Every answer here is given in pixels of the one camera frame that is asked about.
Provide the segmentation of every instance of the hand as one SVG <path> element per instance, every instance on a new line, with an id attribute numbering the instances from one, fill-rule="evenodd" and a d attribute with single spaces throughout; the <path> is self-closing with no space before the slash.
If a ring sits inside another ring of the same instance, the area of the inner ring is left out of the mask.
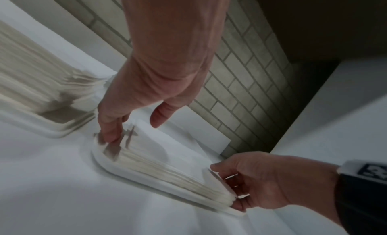
<path id="1" fill-rule="evenodd" d="M 230 0 L 122 0 L 133 53 L 98 106 L 106 142 L 130 113 L 155 102 L 159 127 L 198 94 L 223 31 Z"/>
<path id="2" fill-rule="evenodd" d="M 277 209 L 290 204 L 277 181 L 278 157 L 264 152 L 234 154 L 227 160 L 211 165 L 219 176 L 238 196 L 232 207 L 246 211 L 247 208 L 261 207 Z"/>

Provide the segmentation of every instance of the black wristband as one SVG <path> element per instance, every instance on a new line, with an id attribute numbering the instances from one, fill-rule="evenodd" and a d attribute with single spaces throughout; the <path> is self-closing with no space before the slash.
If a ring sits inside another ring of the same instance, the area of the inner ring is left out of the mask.
<path id="1" fill-rule="evenodd" d="M 336 210 L 343 227 L 350 235 L 386 235 L 387 167 L 358 161 L 352 170 L 344 167 L 338 170 L 335 188 Z"/>

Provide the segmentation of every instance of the white tray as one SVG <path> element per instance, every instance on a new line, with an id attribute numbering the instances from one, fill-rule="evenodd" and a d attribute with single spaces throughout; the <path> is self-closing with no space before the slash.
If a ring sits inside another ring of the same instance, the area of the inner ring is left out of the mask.
<path id="1" fill-rule="evenodd" d="M 173 184 L 170 184 L 168 182 L 153 178 L 149 175 L 133 171 L 127 168 L 123 168 L 106 156 L 103 153 L 103 145 L 98 144 L 97 136 L 94 138 L 92 153 L 96 161 L 99 165 L 101 165 L 102 168 L 107 170 L 108 172 L 118 175 L 120 177 L 129 179 L 131 181 L 135 181 L 137 183 L 155 188 L 160 191 L 164 191 L 166 193 L 178 196 L 180 198 L 234 215 L 234 216 L 243 216 L 245 215 L 244 212 L 235 210 L 231 207 L 224 206 L 214 200 L 210 200 L 206 197 L 200 196 L 198 194 L 192 193 L 188 190 L 185 190 L 183 188 L 177 187 Z"/>

